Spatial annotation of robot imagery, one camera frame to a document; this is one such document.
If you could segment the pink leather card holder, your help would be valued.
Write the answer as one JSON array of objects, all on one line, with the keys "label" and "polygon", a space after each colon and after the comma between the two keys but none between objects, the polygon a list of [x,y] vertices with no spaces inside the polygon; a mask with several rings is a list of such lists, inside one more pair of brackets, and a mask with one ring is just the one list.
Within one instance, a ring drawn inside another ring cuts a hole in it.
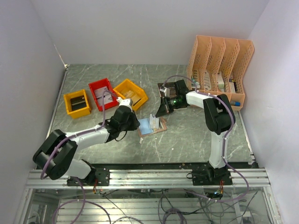
[{"label": "pink leather card holder", "polygon": [[156,134],[162,131],[166,131],[166,120],[162,117],[156,118],[152,114],[148,118],[139,119],[140,125],[138,127],[138,133],[140,137]]}]

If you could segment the red bin with cards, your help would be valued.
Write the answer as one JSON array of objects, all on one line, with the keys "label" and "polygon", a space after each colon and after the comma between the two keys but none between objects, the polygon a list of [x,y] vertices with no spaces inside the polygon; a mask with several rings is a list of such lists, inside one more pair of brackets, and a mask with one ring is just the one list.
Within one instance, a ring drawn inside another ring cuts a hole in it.
[{"label": "red bin with cards", "polygon": [[103,108],[107,110],[119,104],[117,95],[107,78],[89,83],[88,86],[100,112],[103,111]]}]

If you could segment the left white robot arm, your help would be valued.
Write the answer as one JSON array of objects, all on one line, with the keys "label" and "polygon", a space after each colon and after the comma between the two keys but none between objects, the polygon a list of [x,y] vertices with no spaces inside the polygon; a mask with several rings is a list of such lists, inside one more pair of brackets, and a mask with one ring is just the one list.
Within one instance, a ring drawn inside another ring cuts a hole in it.
[{"label": "left white robot arm", "polygon": [[139,125],[134,110],[120,105],[111,118],[92,128],[73,133],[54,130],[33,156],[33,162],[42,169],[40,178],[57,180],[67,175],[77,178],[84,185],[94,184],[98,181],[96,168],[85,160],[75,159],[75,153],[116,140],[120,133],[135,131]]}]

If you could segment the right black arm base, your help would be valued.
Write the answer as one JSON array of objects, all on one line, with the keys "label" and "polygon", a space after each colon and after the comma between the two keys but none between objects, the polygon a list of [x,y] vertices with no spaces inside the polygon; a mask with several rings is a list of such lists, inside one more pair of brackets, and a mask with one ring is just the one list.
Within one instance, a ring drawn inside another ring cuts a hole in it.
[{"label": "right black arm base", "polygon": [[208,186],[208,185],[232,185],[233,182],[228,170],[213,171],[210,169],[192,170],[186,175],[187,179],[191,180],[193,186]]}]

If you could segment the yellow bin with cards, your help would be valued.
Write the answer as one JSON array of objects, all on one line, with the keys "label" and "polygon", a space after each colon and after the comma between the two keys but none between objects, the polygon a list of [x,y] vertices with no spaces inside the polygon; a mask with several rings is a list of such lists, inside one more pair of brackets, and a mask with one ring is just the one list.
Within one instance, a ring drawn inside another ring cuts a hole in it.
[{"label": "yellow bin with cards", "polygon": [[132,100],[132,109],[137,111],[142,105],[148,101],[148,96],[145,91],[133,83],[129,79],[125,79],[116,87],[113,88],[118,97],[122,99],[129,98]]}]

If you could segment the white silver VIP card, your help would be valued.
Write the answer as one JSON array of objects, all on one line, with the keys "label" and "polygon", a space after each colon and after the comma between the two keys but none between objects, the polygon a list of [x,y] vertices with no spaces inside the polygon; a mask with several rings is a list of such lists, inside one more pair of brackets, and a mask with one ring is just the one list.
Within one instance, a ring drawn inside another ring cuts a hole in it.
[{"label": "white silver VIP card", "polygon": [[150,114],[149,116],[149,128],[150,129],[159,129],[159,118],[156,117],[154,114]]}]

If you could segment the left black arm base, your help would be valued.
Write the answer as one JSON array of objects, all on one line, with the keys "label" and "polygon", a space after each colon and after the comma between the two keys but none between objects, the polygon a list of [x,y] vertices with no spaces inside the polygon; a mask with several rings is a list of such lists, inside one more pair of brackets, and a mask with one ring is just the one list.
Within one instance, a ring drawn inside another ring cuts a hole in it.
[{"label": "left black arm base", "polygon": [[80,179],[71,176],[67,180],[67,186],[79,186],[78,180],[83,186],[108,186],[110,182],[110,171],[107,166],[91,164],[92,170],[86,178]]}]

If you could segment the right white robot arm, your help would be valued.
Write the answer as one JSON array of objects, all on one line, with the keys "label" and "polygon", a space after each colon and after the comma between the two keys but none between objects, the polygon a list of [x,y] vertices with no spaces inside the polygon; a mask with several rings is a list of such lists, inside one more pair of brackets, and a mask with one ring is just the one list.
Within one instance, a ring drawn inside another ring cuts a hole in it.
[{"label": "right white robot arm", "polygon": [[190,105],[204,110],[205,122],[211,132],[211,153],[207,163],[187,174],[194,186],[223,184],[229,177],[226,160],[228,136],[235,124],[235,116],[227,95],[211,95],[196,90],[189,90],[184,80],[174,83],[175,97],[170,97],[170,90],[162,84],[159,88],[161,101],[156,117],[162,117],[174,110]]}]

